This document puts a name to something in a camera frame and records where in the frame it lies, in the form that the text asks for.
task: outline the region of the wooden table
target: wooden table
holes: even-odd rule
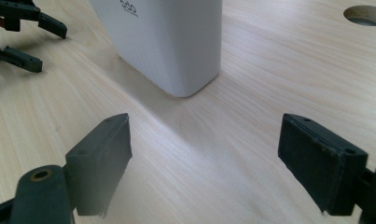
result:
[[[322,215],[277,157],[284,113],[314,119],[376,167],[376,27],[343,11],[356,0],[224,0],[220,75],[174,98],[125,63],[88,0],[35,1],[65,40],[24,21],[0,46],[44,62],[0,63],[0,203],[35,167],[64,155],[101,120],[131,117],[132,152],[108,216],[77,223],[357,223]],[[376,6],[376,0],[365,2]]]

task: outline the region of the printed logo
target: printed logo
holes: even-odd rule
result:
[[[135,6],[133,6],[132,4],[130,4],[129,1],[124,2],[123,0],[120,0],[120,3],[123,6],[123,8],[124,8],[125,11],[127,11],[130,14],[138,17],[138,15],[137,15],[137,9],[135,8]]]

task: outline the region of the circular hole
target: circular hole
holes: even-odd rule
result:
[[[350,148],[346,148],[345,152],[348,153],[348,154],[355,154],[355,151],[353,149],[350,149]]]
[[[38,182],[49,178],[52,175],[51,170],[41,170],[31,175],[31,181]]]
[[[49,175],[48,171],[41,171],[41,172],[35,174],[34,178],[39,179],[39,178],[43,178],[43,177],[45,177],[47,175]]]
[[[349,7],[344,11],[344,17],[348,21],[359,25],[376,26],[376,7]]]

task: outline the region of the black robotic claw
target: black robotic claw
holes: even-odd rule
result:
[[[3,18],[1,26],[7,31],[18,32],[21,28],[20,20],[38,21],[40,28],[63,39],[66,38],[66,26],[42,13],[32,0],[0,0],[0,18]],[[12,63],[30,72],[42,71],[42,62],[39,59],[10,47],[7,47],[4,51],[0,50],[0,61]]]
[[[366,168],[368,153],[311,119],[285,114],[278,156],[331,216],[362,209],[360,224],[376,224],[376,172]]]
[[[132,157],[129,116],[95,127],[65,156],[64,167],[38,167],[21,177],[16,197],[0,204],[0,224],[71,224],[104,215]]]

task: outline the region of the white box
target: white box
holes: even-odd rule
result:
[[[190,96],[220,71],[222,0],[91,0],[118,54],[166,92]]]

